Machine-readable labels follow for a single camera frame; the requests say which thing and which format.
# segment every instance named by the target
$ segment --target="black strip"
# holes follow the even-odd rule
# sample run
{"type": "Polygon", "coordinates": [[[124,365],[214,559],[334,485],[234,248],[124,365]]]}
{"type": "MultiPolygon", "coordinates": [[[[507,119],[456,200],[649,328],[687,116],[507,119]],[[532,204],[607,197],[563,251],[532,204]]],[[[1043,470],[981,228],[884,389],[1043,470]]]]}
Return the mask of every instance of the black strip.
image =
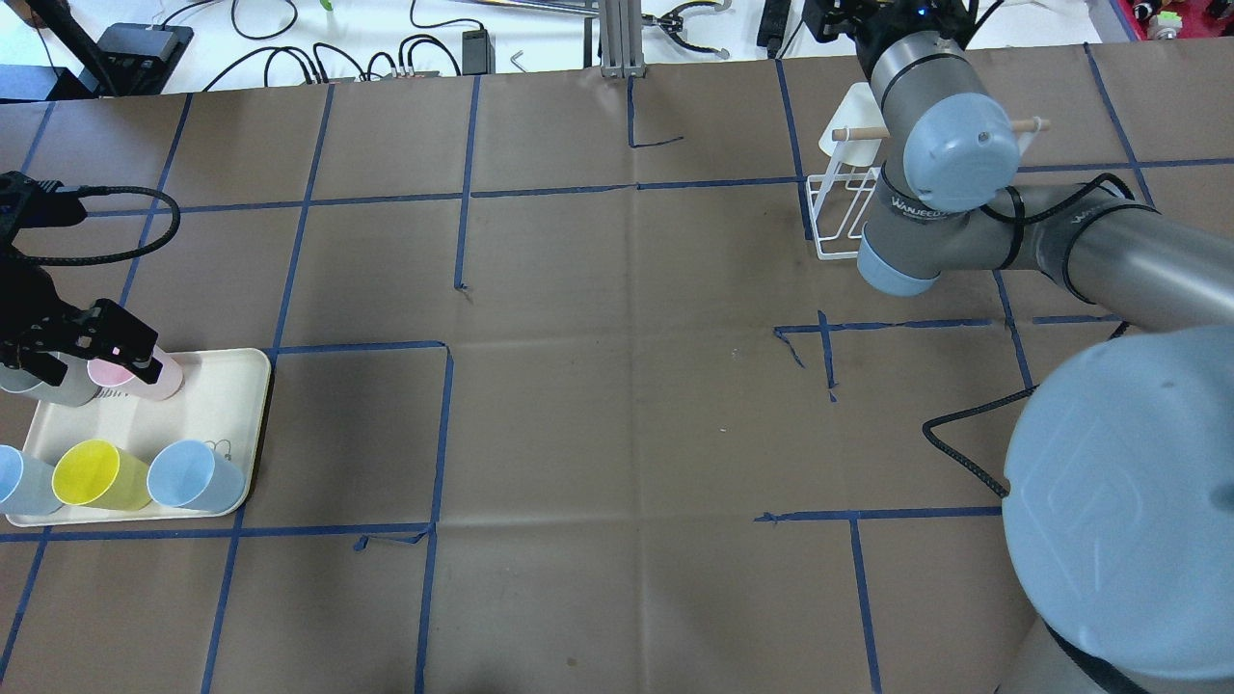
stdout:
{"type": "Polygon", "coordinates": [[[1012,225],[1011,248],[1007,249],[1007,258],[1003,264],[998,265],[1001,270],[1009,268],[1019,257],[1021,248],[1024,247],[1024,199],[1019,196],[1019,190],[1014,185],[1007,186],[1007,194],[1011,195],[1011,204],[1016,210],[1016,224],[1012,225]]]}
{"type": "Polygon", "coordinates": [[[1114,205],[1113,207],[1107,207],[1104,210],[1101,210],[1099,212],[1095,214],[1092,217],[1085,220],[1080,225],[1080,231],[1075,232],[1075,235],[1071,237],[1071,241],[1067,243],[1067,249],[1062,252],[1062,286],[1065,286],[1067,291],[1071,293],[1072,296],[1083,301],[1085,304],[1096,305],[1097,303],[1090,300],[1083,294],[1080,294],[1080,290],[1077,290],[1075,285],[1071,284],[1071,273],[1067,272],[1067,264],[1071,263],[1071,251],[1076,247],[1076,241],[1080,240],[1080,236],[1085,231],[1087,231],[1090,226],[1092,226],[1092,222],[1099,220],[1101,217],[1108,215],[1109,212],[1117,212],[1118,210],[1148,210],[1157,215],[1161,214],[1154,210],[1153,207],[1149,207],[1148,205],[1141,205],[1139,203],[1127,203],[1125,205],[1114,205]]]}
{"type": "Polygon", "coordinates": [[[951,54],[951,53],[930,53],[929,56],[926,56],[924,58],[918,58],[918,59],[913,61],[912,63],[908,63],[907,65],[905,65],[905,69],[900,70],[898,73],[896,73],[896,77],[891,78],[891,82],[887,83],[886,89],[882,90],[882,95],[879,96],[879,111],[882,111],[882,107],[886,106],[886,104],[887,104],[887,95],[891,94],[891,88],[895,86],[897,82],[900,82],[900,78],[902,78],[906,74],[908,74],[908,70],[916,68],[917,65],[919,65],[922,63],[928,63],[930,61],[937,61],[939,58],[955,58],[956,61],[964,61],[964,58],[961,58],[959,56],[955,56],[955,54],[951,54]]]}
{"type": "Polygon", "coordinates": [[[1062,652],[1071,658],[1071,662],[1088,675],[1088,679],[1097,687],[1101,687],[1109,694],[1151,694],[1151,692],[1135,684],[1125,674],[1118,672],[1118,668],[1114,666],[1096,656],[1090,656],[1069,643],[1050,625],[1045,625],[1045,629],[1049,630],[1050,636],[1054,637],[1054,642],[1059,645],[1059,648],[1062,648],[1062,652]]]}

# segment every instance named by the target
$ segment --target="white tray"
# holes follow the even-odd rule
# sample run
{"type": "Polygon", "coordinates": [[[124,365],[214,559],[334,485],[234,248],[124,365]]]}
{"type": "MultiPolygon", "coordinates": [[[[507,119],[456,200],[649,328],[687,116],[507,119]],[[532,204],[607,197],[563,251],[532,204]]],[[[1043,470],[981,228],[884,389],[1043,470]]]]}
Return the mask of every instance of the white tray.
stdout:
{"type": "Polygon", "coordinates": [[[102,438],[149,463],[164,447],[197,438],[216,447],[244,473],[244,494],[221,514],[174,509],[151,501],[136,511],[64,505],[46,516],[9,514],[19,527],[157,519],[225,516],[244,503],[270,384],[270,361],[260,349],[218,349],[172,354],[184,367],[184,385],[162,401],[104,389],[80,408],[39,403],[25,452],[56,464],[69,448],[102,438]]]}

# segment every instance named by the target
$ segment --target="light blue plastic cup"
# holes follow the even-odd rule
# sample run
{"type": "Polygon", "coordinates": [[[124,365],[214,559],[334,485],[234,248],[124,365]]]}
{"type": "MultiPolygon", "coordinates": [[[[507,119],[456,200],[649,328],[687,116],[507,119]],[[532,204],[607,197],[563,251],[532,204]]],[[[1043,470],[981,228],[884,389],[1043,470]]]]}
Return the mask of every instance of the light blue plastic cup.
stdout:
{"type": "Polygon", "coordinates": [[[46,516],[63,506],[52,493],[54,467],[22,453],[12,446],[0,446],[0,512],[46,516]]]}
{"type": "Polygon", "coordinates": [[[244,474],[201,441],[176,441],[154,457],[146,489],[164,506],[222,514],[244,494],[244,474]]]}

